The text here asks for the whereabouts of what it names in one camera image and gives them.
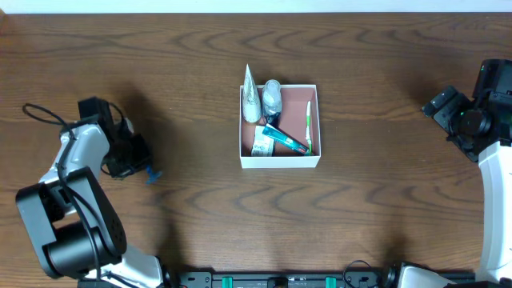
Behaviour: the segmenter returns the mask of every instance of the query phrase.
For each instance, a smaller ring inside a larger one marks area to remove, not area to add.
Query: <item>white toothbrush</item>
[[[308,101],[307,109],[306,109],[306,141],[307,141],[308,146],[310,147],[308,155],[312,155],[312,152],[313,152],[313,143],[311,142],[311,136],[310,136],[310,125],[311,125],[311,101]]]

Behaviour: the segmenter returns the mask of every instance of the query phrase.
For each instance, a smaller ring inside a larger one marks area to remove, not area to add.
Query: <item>white box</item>
[[[262,98],[263,87],[264,85],[257,86],[260,99]],[[276,143],[273,157],[251,157],[250,151],[254,142],[255,124],[249,124],[243,119],[242,94],[243,86],[240,86],[238,149],[242,168],[315,168],[322,156],[316,85],[281,85],[282,112],[279,126],[276,127],[308,147],[306,141],[306,108],[307,102],[311,101],[312,156],[299,156],[297,152]]]

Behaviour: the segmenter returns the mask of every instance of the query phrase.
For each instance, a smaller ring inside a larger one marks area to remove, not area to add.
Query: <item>clear plastic bottle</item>
[[[269,80],[263,88],[263,117],[266,122],[277,127],[279,115],[282,111],[281,84],[276,80]]]

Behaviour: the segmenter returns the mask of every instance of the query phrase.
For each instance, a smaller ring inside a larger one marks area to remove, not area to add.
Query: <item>wood grain surface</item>
[[[0,32],[0,286],[74,286],[39,267],[14,204],[49,169],[77,101],[116,102],[162,179],[102,177],[128,241],[176,268],[341,270],[355,259],[478,267],[477,165],[420,108],[512,58],[509,14],[8,15]],[[242,170],[238,90],[316,84],[314,170]]]

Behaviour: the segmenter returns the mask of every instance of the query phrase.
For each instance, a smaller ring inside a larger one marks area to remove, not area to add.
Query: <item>white backdrop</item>
[[[511,12],[512,0],[0,0],[7,14]]]

